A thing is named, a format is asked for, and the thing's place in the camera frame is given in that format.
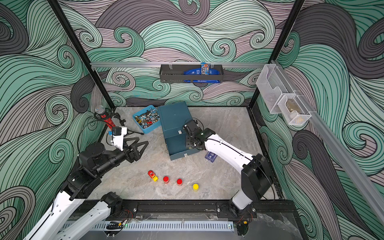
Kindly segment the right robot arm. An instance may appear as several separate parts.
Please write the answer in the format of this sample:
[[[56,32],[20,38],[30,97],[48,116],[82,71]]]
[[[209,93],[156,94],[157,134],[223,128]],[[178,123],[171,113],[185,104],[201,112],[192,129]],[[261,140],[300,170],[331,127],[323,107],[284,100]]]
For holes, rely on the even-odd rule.
[[[195,120],[185,123],[183,129],[192,147],[217,155],[240,173],[241,188],[230,200],[230,208],[236,213],[259,201],[272,187],[273,173],[263,155],[252,155],[234,147],[213,130],[201,129]]]

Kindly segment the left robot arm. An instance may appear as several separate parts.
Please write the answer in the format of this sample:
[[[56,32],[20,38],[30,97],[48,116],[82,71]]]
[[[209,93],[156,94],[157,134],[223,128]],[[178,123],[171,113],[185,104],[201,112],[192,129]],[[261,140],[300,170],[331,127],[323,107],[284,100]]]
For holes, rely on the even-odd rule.
[[[121,163],[138,161],[149,142],[138,137],[122,138],[114,151],[102,143],[89,145],[79,154],[80,166],[63,182],[52,205],[25,237],[27,240],[79,240],[97,223],[117,215],[126,221],[130,216],[123,199],[114,192],[105,194],[94,207],[66,229],[63,228],[74,211],[101,184],[102,177]]]

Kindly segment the teal drawer cabinet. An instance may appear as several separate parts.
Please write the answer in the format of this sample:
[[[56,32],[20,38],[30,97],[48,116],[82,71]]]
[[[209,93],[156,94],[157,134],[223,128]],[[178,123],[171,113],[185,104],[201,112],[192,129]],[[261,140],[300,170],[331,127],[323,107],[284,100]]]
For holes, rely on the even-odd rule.
[[[158,107],[164,139],[170,160],[174,161],[199,152],[187,145],[188,133],[183,129],[192,116],[185,102]]]

